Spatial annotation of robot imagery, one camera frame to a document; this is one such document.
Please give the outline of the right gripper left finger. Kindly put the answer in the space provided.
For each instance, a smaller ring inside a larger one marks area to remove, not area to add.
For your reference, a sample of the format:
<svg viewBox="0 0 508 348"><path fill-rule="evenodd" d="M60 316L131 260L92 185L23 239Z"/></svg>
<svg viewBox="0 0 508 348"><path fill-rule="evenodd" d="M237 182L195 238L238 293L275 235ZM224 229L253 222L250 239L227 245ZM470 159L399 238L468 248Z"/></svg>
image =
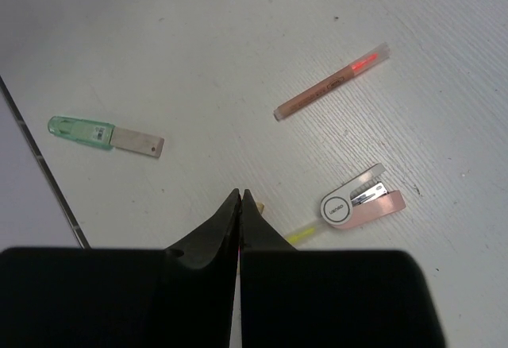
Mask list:
<svg viewBox="0 0 508 348"><path fill-rule="evenodd" d="M4 347L227 347L241 198L166 249L1 254Z"/></svg>

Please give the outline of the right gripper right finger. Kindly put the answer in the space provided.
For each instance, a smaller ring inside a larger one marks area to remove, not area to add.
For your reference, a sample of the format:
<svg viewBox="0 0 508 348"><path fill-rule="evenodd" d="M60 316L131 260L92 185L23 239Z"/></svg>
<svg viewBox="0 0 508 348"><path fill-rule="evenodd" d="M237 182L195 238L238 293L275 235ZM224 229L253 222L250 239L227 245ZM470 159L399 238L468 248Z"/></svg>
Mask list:
<svg viewBox="0 0 508 348"><path fill-rule="evenodd" d="M242 198L245 347L443 347L425 276L406 252L299 250Z"/></svg>

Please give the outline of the pink white mini stapler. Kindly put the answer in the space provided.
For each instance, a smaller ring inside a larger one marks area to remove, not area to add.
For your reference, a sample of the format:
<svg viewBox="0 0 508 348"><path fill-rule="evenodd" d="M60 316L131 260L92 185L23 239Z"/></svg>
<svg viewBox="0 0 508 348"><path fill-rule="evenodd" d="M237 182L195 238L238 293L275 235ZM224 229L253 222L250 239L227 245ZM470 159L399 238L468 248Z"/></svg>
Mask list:
<svg viewBox="0 0 508 348"><path fill-rule="evenodd" d="M378 178L386 171L378 163L325 195L321 217L338 230L348 230L406 208L399 190L388 191Z"/></svg>

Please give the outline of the green correction tape cap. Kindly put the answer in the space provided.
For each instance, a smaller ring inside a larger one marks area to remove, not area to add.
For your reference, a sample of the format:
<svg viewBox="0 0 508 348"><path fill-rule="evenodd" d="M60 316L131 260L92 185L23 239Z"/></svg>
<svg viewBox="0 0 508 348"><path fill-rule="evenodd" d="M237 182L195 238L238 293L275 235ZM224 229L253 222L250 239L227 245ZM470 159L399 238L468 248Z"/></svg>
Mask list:
<svg viewBox="0 0 508 348"><path fill-rule="evenodd" d="M111 150L110 140L115 126L106 122L53 116L48 121L48 131L57 137L97 149Z"/></svg>

